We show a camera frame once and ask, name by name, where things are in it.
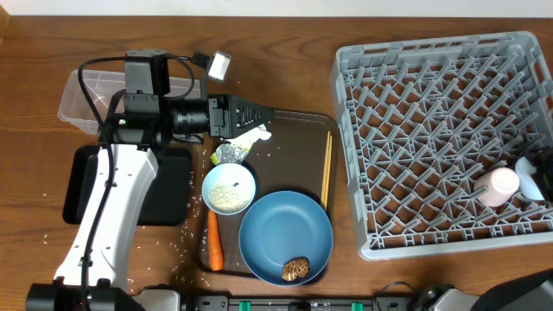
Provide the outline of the light blue cup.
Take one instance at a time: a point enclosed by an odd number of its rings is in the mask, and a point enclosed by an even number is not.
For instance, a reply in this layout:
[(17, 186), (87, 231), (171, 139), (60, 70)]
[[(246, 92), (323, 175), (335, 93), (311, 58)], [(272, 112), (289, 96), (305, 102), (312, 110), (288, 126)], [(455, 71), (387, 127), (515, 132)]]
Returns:
[(515, 172), (519, 178), (520, 193), (531, 200), (544, 200), (544, 197), (533, 180), (532, 175), (537, 172), (537, 169), (525, 157), (521, 157), (515, 164)]

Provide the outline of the orange carrot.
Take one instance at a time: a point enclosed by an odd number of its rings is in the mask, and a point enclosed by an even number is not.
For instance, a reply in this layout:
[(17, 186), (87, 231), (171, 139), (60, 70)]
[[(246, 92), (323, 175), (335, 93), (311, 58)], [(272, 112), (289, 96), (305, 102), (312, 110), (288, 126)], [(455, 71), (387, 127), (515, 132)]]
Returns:
[(220, 243), (217, 214), (210, 210), (207, 218), (208, 257), (211, 270), (219, 271), (224, 267), (224, 257)]

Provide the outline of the brown shiitake mushroom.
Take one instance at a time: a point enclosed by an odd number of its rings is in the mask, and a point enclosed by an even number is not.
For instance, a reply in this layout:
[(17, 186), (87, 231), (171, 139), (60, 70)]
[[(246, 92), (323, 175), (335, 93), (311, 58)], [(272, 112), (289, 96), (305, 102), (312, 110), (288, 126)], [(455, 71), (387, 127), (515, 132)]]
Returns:
[(307, 277), (309, 271), (309, 260), (306, 257), (298, 257), (283, 266), (282, 279), (286, 282), (293, 282), (296, 279)]

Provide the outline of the yellow green foil wrapper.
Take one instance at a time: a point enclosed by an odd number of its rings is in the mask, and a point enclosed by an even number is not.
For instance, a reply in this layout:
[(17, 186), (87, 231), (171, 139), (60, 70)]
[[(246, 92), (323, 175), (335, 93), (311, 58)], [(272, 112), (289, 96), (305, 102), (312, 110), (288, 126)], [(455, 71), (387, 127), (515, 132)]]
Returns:
[(210, 159), (215, 166), (226, 163), (241, 164), (250, 150), (250, 147), (223, 143), (211, 154)]

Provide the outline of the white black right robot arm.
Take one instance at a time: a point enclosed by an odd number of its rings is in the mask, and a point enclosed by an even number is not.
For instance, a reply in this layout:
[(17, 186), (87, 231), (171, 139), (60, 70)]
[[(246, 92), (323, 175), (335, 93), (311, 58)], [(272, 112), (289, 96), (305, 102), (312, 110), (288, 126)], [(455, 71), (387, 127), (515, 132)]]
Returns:
[[(532, 200), (552, 202), (552, 148), (524, 153), (515, 164), (520, 191)], [(552, 270), (501, 283), (481, 296), (468, 295), (451, 285), (439, 285), (422, 291), (411, 300), (409, 310), (416, 311), (552, 311)]]

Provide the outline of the light blue rice bowl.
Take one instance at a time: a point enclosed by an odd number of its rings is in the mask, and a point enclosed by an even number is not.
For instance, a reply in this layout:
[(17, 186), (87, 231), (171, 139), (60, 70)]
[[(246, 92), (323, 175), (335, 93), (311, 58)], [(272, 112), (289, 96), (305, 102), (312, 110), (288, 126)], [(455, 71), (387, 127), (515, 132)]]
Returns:
[(201, 194), (207, 207), (220, 215), (233, 215), (244, 211), (252, 202), (257, 190), (253, 174), (236, 163), (220, 164), (206, 175)]

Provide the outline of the clear plastic bin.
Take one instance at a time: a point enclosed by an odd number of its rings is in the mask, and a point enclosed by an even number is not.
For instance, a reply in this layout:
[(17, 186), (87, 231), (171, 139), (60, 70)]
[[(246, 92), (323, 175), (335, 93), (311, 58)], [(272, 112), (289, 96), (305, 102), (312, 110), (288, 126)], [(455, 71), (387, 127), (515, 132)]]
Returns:
[[(112, 95), (125, 88), (124, 73), (85, 70), (83, 81), (99, 115), (105, 119)], [(98, 122), (80, 88), (77, 70), (72, 71), (67, 79), (58, 118), (87, 135), (97, 135)]]

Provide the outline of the black rail with green clips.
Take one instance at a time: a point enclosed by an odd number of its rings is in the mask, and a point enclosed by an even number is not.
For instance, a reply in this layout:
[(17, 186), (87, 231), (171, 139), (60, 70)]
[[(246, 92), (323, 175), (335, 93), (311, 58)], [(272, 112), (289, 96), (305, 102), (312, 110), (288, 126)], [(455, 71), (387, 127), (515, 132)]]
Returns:
[(186, 295), (165, 284), (150, 286), (132, 298), (145, 310), (173, 311), (408, 311), (408, 297), (336, 298)]

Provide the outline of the blue plate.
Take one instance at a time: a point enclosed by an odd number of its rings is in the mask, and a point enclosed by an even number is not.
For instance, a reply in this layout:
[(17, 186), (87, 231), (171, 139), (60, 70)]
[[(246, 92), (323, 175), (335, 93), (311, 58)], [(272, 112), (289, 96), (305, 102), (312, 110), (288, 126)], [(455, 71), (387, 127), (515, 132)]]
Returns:
[[(323, 208), (305, 194), (278, 191), (249, 207), (239, 229), (245, 265), (257, 278), (282, 287), (310, 284), (323, 274), (334, 246), (334, 234)], [(284, 266), (308, 260), (308, 273), (283, 279)]]

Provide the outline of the white tissue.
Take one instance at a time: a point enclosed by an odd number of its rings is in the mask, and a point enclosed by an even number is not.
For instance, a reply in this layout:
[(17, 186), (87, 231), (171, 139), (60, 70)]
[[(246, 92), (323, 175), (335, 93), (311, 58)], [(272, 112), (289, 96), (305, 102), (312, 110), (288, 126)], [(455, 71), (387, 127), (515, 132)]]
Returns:
[(267, 130), (264, 124), (261, 124), (236, 138), (227, 139), (227, 142), (242, 149), (250, 149), (258, 140), (266, 141), (269, 140), (271, 136), (271, 132)]

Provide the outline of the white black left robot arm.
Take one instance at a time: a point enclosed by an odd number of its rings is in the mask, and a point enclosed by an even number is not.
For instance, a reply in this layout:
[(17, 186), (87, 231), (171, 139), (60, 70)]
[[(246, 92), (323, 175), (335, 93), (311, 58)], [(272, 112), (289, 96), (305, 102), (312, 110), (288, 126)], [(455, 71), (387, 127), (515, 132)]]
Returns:
[(126, 291), (130, 248), (139, 214), (172, 142), (202, 143), (203, 135), (233, 139), (267, 124), (274, 111), (230, 94), (198, 98), (170, 92), (161, 49), (123, 56), (125, 87), (97, 115), (99, 152), (92, 191), (73, 245), (50, 284), (35, 283), (28, 310), (183, 310), (183, 295), (160, 285)]

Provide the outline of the grey dishwasher rack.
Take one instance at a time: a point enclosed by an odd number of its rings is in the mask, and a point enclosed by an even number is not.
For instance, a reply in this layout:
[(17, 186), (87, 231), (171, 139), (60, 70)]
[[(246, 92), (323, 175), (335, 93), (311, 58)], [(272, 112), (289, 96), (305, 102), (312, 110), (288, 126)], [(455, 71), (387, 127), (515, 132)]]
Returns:
[(479, 201), (475, 182), (552, 144), (552, 78), (526, 31), (345, 46), (330, 78), (359, 256), (552, 239), (552, 205)]

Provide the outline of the pink cup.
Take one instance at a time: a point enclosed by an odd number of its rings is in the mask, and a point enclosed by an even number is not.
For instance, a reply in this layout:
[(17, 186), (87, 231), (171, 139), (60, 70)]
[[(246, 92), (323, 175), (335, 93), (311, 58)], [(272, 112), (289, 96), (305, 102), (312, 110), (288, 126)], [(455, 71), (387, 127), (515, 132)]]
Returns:
[(477, 199), (485, 206), (497, 207), (506, 203), (519, 188), (520, 179), (510, 168), (496, 168), (481, 176), (474, 183), (474, 191), (485, 187), (486, 191)]

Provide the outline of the black bin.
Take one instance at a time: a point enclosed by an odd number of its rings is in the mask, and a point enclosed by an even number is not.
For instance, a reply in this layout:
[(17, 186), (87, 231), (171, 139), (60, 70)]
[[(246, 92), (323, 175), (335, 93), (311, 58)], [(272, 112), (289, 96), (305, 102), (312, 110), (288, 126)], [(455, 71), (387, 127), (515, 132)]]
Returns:
[[(95, 181), (98, 152), (98, 146), (85, 145), (74, 154), (62, 212), (62, 218), (69, 225), (78, 225), (83, 219)], [(191, 163), (191, 153), (186, 148), (173, 147), (165, 151), (144, 199), (137, 221), (139, 225), (175, 226), (185, 220)]]

